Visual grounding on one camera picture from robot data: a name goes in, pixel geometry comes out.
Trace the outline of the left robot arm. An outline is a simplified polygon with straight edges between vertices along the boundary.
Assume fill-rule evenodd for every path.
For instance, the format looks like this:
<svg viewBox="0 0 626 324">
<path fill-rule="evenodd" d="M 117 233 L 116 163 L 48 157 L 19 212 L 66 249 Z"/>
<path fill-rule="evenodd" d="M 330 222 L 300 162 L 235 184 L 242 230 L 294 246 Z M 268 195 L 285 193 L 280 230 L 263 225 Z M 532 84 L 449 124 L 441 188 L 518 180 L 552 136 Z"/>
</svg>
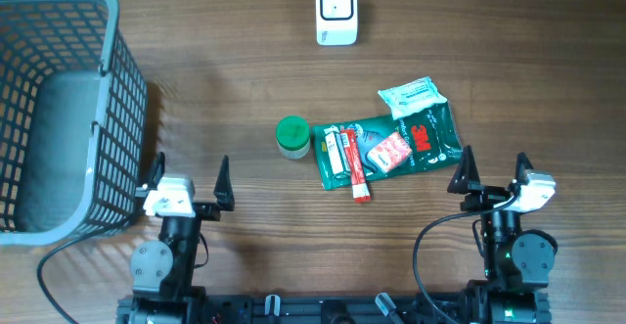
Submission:
<svg viewBox="0 0 626 324">
<path fill-rule="evenodd" d="M 212 323 L 208 295 L 193 284 L 198 246 L 207 241 L 201 233 L 205 221 L 218 221 L 223 211 L 235 207 L 229 158 L 222 159 L 213 190 L 213 202 L 196 202 L 190 176 L 165 171 L 165 154 L 153 162 L 148 181 L 136 188 L 147 216 L 161 219 L 157 239 L 140 245 L 132 254 L 129 270 L 132 297 L 118 303 L 116 321 L 124 324 Z"/>
</svg>

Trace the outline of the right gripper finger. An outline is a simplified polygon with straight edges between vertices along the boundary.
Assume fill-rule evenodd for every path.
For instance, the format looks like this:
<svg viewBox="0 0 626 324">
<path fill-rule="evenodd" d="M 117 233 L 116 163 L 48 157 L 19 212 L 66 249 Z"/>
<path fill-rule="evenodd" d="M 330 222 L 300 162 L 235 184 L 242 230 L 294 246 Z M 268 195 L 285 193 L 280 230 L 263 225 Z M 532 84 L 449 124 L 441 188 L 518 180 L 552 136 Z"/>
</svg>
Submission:
<svg viewBox="0 0 626 324">
<path fill-rule="evenodd" d="M 481 190 L 480 177 L 475 163 L 471 145 L 466 145 L 455 173 L 453 174 L 447 192 L 451 194 L 471 194 Z"/>
<path fill-rule="evenodd" d="M 530 159 L 524 152 L 517 154 L 515 163 L 515 184 L 527 184 L 528 173 L 534 169 Z"/>
</svg>

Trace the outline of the green 3M gloves package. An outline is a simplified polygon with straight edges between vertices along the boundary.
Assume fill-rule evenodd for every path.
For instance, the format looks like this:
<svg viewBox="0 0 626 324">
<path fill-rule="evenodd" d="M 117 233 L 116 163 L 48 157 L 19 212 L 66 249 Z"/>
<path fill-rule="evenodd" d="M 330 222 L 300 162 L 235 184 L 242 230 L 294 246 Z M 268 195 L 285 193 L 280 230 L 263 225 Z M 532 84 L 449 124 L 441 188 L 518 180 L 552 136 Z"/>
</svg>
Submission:
<svg viewBox="0 0 626 324">
<path fill-rule="evenodd" d="M 447 103 L 435 104 L 397 120 L 387 115 L 316 125 L 312 128 L 311 140 L 322 185 L 326 190 L 351 184 L 347 162 L 344 160 L 345 153 L 329 153 L 327 148 L 326 136 L 342 128 L 355 131 L 361 163 L 369 182 L 453 165 L 459 162 L 462 153 L 454 118 Z M 368 153 L 393 132 L 399 133 L 408 143 L 412 155 L 391 171 L 384 172 L 368 158 Z"/>
</svg>

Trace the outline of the light green wipes packet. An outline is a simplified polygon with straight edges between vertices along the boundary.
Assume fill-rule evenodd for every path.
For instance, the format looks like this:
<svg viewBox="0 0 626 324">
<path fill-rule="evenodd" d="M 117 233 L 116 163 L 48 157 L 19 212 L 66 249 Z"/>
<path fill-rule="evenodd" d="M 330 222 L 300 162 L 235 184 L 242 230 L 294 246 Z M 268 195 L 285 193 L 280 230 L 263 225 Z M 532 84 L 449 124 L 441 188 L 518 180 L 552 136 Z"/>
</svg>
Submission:
<svg viewBox="0 0 626 324">
<path fill-rule="evenodd" d="M 429 76 L 379 90 L 378 94 L 390 108 L 394 120 L 419 113 L 433 105 L 448 102 L 448 99 L 439 93 Z"/>
</svg>

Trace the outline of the red toothpaste tube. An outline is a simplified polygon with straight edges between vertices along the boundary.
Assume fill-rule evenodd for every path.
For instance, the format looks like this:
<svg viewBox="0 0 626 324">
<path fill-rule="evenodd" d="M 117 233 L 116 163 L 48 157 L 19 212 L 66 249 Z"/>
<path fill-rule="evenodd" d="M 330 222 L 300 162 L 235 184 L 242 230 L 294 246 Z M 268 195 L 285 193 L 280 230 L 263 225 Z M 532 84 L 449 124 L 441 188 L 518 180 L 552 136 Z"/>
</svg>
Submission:
<svg viewBox="0 0 626 324">
<path fill-rule="evenodd" d="M 371 199 L 371 194 L 361 163 L 355 131 L 353 129 L 344 129 L 340 131 L 340 136 L 350 165 L 352 197 L 356 203 L 366 203 Z"/>
</svg>

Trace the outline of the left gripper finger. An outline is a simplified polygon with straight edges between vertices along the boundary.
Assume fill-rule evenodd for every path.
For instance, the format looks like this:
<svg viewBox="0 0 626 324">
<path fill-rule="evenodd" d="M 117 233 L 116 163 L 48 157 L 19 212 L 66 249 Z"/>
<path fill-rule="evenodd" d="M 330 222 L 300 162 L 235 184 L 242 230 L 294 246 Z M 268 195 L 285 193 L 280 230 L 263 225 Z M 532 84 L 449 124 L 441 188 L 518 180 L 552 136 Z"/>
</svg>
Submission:
<svg viewBox="0 0 626 324">
<path fill-rule="evenodd" d="M 165 154 L 163 152 L 158 152 L 155 159 L 153 160 L 153 164 L 151 165 L 146 185 L 148 187 L 156 187 L 158 182 L 164 175 L 164 172 Z"/>
<path fill-rule="evenodd" d="M 229 157 L 224 156 L 220 165 L 219 173 L 213 190 L 216 204 L 226 211 L 233 211 L 235 208 L 235 197 L 230 178 Z"/>
</svg>

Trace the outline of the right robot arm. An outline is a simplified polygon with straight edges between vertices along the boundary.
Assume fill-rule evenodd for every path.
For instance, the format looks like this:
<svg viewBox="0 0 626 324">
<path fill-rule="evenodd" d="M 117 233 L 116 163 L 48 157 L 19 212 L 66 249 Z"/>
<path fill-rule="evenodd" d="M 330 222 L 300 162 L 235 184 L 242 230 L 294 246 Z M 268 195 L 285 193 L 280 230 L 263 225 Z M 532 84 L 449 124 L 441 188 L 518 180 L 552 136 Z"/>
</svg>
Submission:
<svg viewBox="0 0 626 324">
<path fill-rule="evenodd" d="M 462 323 L 528 323 L 553 321 L 548 295 L 549 274 L 558 243 L 550 234 L 523 230 L 521 217 L 542 208 L 556 192 L 556 180 L 533 167 L 525 153 L 516 158 L 515 177 L 508 187 L 480 182 L 470 146 L 447 191 L 461 194 L 461 210 L 478 217 L 474 235 L 483 258 L 485 279 L 471 280 L 462 290 L 457 318 Z"/>
</svg>

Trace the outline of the green lid plastic jar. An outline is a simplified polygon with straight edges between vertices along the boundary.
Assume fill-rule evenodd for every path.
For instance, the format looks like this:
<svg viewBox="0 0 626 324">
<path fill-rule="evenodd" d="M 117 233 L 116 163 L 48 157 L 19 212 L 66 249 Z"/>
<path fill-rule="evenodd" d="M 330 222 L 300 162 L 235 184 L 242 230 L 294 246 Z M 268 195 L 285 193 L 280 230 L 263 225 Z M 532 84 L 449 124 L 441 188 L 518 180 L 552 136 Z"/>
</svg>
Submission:
<svg viewBox="0 0 626 324">
<path fill-rule="evenodd" d="M 286 116 L 275 130 L 279 151 L 291 160 L 302 159 L 310 149 L 310 127 L 301 116 Z"/>
</svg>

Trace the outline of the red white small packet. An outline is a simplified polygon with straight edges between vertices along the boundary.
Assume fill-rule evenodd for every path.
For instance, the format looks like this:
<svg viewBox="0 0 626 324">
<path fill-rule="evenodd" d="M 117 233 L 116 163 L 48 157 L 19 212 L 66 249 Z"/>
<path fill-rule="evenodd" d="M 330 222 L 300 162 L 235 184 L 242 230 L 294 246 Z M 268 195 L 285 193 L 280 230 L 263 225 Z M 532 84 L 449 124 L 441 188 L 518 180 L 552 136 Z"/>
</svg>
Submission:
<svg viewBox="0 0 626 324">
<path fill-rule="evenodd" d="M 405 139 L 398 132 L 393 132 L 372 148 L 366 157 L 382 173 L 389 173 L 412 154 L 413 151 Z"/>
</svg>

